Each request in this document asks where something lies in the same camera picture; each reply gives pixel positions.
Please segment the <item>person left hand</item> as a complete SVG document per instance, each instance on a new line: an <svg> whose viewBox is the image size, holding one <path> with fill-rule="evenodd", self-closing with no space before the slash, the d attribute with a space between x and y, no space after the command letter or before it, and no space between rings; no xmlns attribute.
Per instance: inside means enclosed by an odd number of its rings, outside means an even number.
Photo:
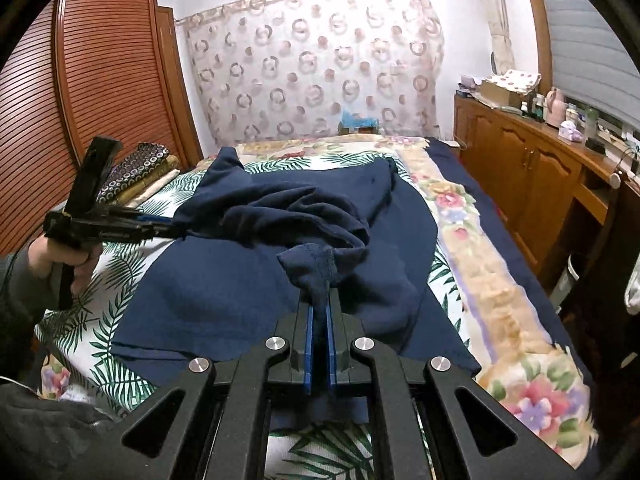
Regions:
<svg viewBox="0 0 640 480"><path fill-rule="evenodd" d="M29 245L28 266L37 278L47 281L57 264L66 264L74 270L74 280L70 284L70 292L78 296L91 281L103 245L91 245L88 249L74 249L51 240L43 235Z"/></svg>

